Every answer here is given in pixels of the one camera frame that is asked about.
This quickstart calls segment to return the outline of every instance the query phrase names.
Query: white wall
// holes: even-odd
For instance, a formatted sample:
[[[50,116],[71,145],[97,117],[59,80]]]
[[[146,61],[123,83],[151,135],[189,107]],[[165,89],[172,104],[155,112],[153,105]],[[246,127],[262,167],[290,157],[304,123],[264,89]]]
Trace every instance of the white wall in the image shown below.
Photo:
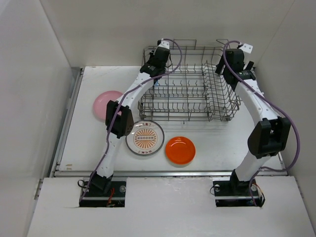
[[[0,32],[0,236],[21,237],[72,73],[39,0],[0,0]]]
[[[258,61],[294,0],[41,0],[72,66],[140,65],[161,37],[239,39]]]
[[[266,97],[287,111],[298,126],[302,149],[292,170],[316,228],[316,1],[296,0],[256,70]],[[292,133],[283,158],[290,164],[296,151]]]

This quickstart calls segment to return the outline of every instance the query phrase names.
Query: red plate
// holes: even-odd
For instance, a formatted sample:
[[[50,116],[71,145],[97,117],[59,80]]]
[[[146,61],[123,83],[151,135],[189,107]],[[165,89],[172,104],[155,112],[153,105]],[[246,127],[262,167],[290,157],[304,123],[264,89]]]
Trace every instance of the red plate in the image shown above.
[[[175,164],[187,164],[196,155],[196,148],[190,139],[174,137],[166,145],[166,155]]]

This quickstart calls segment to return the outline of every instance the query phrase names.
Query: decorated plate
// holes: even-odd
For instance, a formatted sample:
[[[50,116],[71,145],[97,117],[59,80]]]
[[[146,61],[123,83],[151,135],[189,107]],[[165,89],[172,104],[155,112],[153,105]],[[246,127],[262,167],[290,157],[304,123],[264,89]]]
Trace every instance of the decorated plate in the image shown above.
[[[158,152],[164,142],[164,133],[160,125],[153,121],[138,121],[132,132],[126,136],[128,148],[139,156],[150,156]]]

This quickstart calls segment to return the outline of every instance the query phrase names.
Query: white platform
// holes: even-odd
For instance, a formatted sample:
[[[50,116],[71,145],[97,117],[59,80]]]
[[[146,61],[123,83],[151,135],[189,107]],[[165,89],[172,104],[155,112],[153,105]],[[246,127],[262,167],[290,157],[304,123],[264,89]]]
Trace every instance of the white platform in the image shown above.
[[[74,110],[60,170],[92,171],[101,158],[106,141],[106,127],[93,114],[95,98],[104,91],[122,93],[139,72],[133,67],[86,67]],[[134,121],[139,120],[137,109]],[[186,136],[196,146],[194,160],[185,167],[173,166],[165,157],[164,147],[155,155],[139,157],[129,151],[125,142],[116,161],[116,171],[222,171],[236,168],[247,153],[247,139],[254,124],[244,104],[230,122],[159,122],[165,132],[165,143],[174,136]],[[267,162],[281,169],[278,157]]]
[[[44,180],[28,237],[315,237],[293,177],[257,177],[262,209],[216,207],[210,178],[128,178],[126,207],[79,208],[77,180]]]

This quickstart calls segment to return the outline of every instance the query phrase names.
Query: metal wire rack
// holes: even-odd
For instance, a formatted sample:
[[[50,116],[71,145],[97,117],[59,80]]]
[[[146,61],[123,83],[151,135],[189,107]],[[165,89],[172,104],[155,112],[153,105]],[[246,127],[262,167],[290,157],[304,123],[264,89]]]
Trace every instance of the metal wire rack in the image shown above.
[[[197,46],[196,39],[177,39],[181,45],[183,61],[172,74],[161,78],[138,102],[141,119],[211,121],[213,119],[230,121],[239,110],[240,98],[227,85],[224,78],[215,74],[216,64],[223,53],[223,45],[228,40],[217,40],[217,45]],[[143,64],[149,52],[156,46],[143,51]],[[176,64],[179,51],[170,46],[171,59]],[[168,62],[168,71],[176,65]]]

